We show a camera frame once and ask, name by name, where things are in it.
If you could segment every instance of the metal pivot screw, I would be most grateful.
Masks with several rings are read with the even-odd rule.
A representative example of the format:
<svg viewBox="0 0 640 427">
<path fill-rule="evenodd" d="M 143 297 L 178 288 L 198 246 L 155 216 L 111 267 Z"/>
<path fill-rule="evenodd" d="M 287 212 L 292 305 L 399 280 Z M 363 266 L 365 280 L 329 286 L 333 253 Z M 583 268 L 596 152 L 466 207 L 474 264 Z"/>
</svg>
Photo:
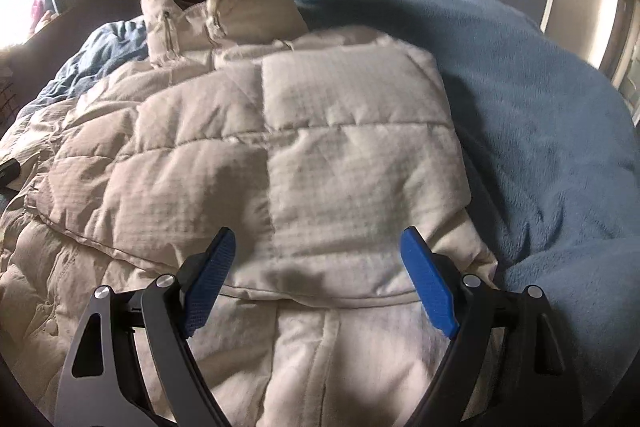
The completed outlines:
<svg viewBox="0 0 640 427">
<path fill-rule="evenodd" d="M 527 293 L 534 299 L 540 299 L 544 295 L 542 293 L 542 288 L 540 288 L 539 286 L 529 286 L 527 288 Z"/>
<path fill-rule="evenodd" d="M 462 282 L 467 288 L 478 288 L 482 281 L 477 275 L 468 274 L 462 278 Z"/>
<path fill-rule="evenodd" d="M 158 280 L 156 281 L 156 285 L 159 288 L 167 288 L 168 286 L 171 286 L 174 283 L 174 279 L 175 277 L 173 275 L 161 275 L 160 277 L 158 277 Z"/>
<path fill-rule="evenodd" d="M 104 299 L 107 295 L 109 295 L 110 290 L 108 286 L 98 286 L 95 289 L 94 297 L 96 299 Z"/>
</svg>

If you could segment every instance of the puffer jacket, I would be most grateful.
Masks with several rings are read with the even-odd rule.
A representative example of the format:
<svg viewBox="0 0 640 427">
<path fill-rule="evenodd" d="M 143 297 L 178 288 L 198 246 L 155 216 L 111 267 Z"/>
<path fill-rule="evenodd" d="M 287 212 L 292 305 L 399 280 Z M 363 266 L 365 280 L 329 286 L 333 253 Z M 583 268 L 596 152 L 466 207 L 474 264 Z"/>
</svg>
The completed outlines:
<svg viewBox="0 0 640 427">
<path fill-rule="evenodd" d="M 17 380 L 52 417 L 93 288 L 142 288 L 226 226 L 236 259 L 190 345 L 232 425 L 402 425 L 447 347 L 402 229 L 460 270 L 495 268 L 433 57 L 370 28 L 308 33 L 293 0 L 142 9 L 148 60 L 0 142 L 22 165 L 0 219 L 0 349 Z"/>
</svg>

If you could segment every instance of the black gripper frame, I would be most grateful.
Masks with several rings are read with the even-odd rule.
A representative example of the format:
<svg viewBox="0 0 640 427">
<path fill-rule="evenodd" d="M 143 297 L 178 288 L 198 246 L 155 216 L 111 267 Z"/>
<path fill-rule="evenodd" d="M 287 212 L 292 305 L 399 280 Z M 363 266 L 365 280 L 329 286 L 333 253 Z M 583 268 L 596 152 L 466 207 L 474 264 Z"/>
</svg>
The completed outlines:
<svg viewBox="0 0 640 427">
<path fill-rule="evenodd" d="M 202 378 L 182 327 L 185 295 L 226 232 L 221 229 L 209 250 L 190 256 L 175 276 L 161 275 L 146 289 L 95 290 L 63 366 L 56 427 L 230 427 Z M 177 424 L 152 409 L 133 328 L 146 328 Z"/>
<path fill-rule="evenodd" d="M 570 350 L 542 289 L 491 288 L 475 275 L 461 275 L 448 257 L 431 253 L 415 236 L 451 291 L 460 329 L 406 427 L 581 426 Z M 488 406 L 461 421 L 493 328 L 504 328 L 504 340 Z"/>
<path fill-rule="evenodd" d="M 450 290 L 460 327 L 406 427 L 582 425 L 575 369 L 542 290 L 493 289 L 422 246 Z M 144 290 L 117 294 L 101 286 L 92 294 L 60 378 L 56 427 L 230 427 L 186 342 L 185 295 L 206 266 L 199 254 Z M 153 412 L 133 328 L 146 328 L 177 424 Z M 484 412 L 462 421 L 493 328 L 504 328 L 504 340 L 491 398 Z"/>
</svg>

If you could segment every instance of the blue gripper pad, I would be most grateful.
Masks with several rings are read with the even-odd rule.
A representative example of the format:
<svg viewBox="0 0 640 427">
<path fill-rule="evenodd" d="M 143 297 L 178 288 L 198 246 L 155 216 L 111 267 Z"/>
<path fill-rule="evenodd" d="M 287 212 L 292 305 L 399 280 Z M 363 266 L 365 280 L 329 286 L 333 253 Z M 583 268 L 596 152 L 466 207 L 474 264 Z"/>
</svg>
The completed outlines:
<svg viewBox="0 0 640 427">
<path fill-rule="evenodd" d="M 436 267 L 433 252 L 414 227 L 402 232 L 400 257 L 431 324 L 452 339 L 460 329 L 453 295 Z"/>
<path fill-rule="evenodd" d="M 198 255 L 203 256 L 203 266 L 195 268 L 199 273 L 193 274 L 184 294 L 182 329 L 187 337 L 193 336 L 195 330 L 203 327 L 209 318 L 236 256 L 235 234 L 229 229 L 221 229 L 207 251 Z"/>
</svg>

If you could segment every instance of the blue blanket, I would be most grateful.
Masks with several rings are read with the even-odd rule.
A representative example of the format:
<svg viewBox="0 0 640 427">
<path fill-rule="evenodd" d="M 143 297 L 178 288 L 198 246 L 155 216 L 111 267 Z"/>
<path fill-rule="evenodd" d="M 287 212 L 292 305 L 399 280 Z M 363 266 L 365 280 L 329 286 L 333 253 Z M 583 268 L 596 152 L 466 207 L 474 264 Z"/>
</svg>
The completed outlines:
<svg viewBox="0 0 640 427">
<path fill-rule="evenodd" d="M 146 28 L 142 16 L 100 26 L 89 35 L 80 51 L 65 62 L 36 99 L 20 110 L 17 118 L 33 114 L 52 103 L 80 96 L 126 62 L 147 57 Z"/>
<path fill-rule="evenodd" d="M 311 29 L 365 24 L 434 54 L 497 282 L 545 290 L 591 416 L 640 347 L 640 146 L 619 94 L 497 0 L 296 2 Z"/>
</svg>

